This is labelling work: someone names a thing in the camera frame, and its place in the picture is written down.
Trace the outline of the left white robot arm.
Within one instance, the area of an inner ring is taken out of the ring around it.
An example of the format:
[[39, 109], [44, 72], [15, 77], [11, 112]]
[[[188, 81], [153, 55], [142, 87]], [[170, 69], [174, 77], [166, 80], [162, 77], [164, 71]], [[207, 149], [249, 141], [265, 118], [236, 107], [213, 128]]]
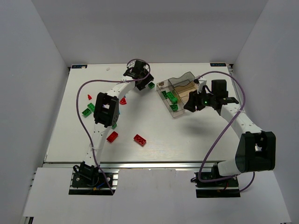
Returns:
[[154, 80], [153, 76], [151, 75], [150, 65], [142, 59], [132, 59], [127, 63], [126, 67], [127, 69], [123, 74], [124, 78], [122, 80], [90, 80], [83, 83], [77, 92], [76, 111], [79, 112], [79, 95], [85, 85], [94, 82], [115, 84], [115, 86], [112, 87], [108, 92], [100, 92], [97, 95], [95, 109], [93, 112], [94, 130], [92, 133], [89, 133], [82, 121], [81, 116], [78, 115], [78, 119], [90, 141], [89, 149], [87, 150], [85, 158], [83, 159], [83, 161], [89, 166], [100, 165], [100, 162], [97, 161], [97, 158], [101, 156], [106, 138], [108, 137], [112, 126], [117, 123], [119, 118], [120, 100], [134, 88], [137, 88], [141, 91], [148, 83]]

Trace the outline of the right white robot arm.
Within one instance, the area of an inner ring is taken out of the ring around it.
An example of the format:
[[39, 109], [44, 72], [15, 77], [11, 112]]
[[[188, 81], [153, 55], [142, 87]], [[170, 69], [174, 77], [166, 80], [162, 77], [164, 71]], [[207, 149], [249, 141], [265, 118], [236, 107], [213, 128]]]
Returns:
[[198, 89], [189, 93], [184, 109], [195, 112], [211, 107], [228, 122], [239, 138], [235, 157], [219, 162], [214, 169], [219, 177], [247, 172], [268, 171], [275, 167], [276, 136], [258, 127], [234, 97], [229, 97], [227, 82], [213, 80], [209, 89], [205, 79], [196, 81]]

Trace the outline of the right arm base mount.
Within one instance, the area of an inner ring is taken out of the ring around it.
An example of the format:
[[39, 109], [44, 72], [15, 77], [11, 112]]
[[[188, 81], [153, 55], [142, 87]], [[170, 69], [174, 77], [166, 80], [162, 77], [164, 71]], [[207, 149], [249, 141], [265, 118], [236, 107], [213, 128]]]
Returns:
[[235, 178], [219, 182], [200, 182], [198, 172], [190, 180], [195, 183], [197, 198], [238, 198], [241, 197], [239, 192], [239, 183]]

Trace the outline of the green square lego top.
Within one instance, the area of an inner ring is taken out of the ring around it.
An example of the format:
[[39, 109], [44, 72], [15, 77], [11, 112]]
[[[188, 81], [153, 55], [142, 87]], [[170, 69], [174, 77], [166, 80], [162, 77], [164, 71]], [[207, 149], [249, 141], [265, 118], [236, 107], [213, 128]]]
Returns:
[[150, 82], [150, 83], [148, 84], [148, 87], [149, 87], [150, 89], [153, 89], [153, 88], [155, 87], [155, 84], [154, 84], [153, 82]]

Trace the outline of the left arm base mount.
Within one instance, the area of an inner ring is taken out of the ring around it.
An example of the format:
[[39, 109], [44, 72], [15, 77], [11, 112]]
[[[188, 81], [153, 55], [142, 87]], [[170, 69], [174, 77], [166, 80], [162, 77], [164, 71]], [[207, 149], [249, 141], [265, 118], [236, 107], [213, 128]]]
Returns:
[[73, 166], [69, 195], [112, 196], [116, 190], [116, 173], [101, 172], [97, 166], [85, 162]]

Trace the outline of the green long lego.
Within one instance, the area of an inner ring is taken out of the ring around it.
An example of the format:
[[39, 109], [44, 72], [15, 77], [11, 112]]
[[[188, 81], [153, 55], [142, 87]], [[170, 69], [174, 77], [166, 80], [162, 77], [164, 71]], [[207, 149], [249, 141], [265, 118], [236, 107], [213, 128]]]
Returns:
[[175, 96], [173, 95], [172, 92], [167, 92], [167, 97], [168, 97], [169, 99], [171, 99], [171, 98], [173, 98], [173, 97], [175, 97]]

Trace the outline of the green brick lego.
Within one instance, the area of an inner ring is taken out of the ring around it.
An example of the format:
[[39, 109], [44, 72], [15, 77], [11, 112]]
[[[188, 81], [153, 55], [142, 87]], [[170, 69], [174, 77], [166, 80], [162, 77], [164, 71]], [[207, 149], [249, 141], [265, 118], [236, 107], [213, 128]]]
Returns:
[[84, 111], [82, 111], [82, 115], [84, 117], [88, 117], [91, 114], [92, 114], [92, 111], [89, 108], [86, 108]]
[[170, 108], [173, 112], [176, 112], [178, 110], [178, 105], [175, 104], [175, 105], [170, 105]]
[[165, 99], [168, 98], [168, 97], [167, 97], [167, 93], [166, 93], [166, 91], [162, 91], [162, 94], [163, 94], [163, 96], [165, 97]]

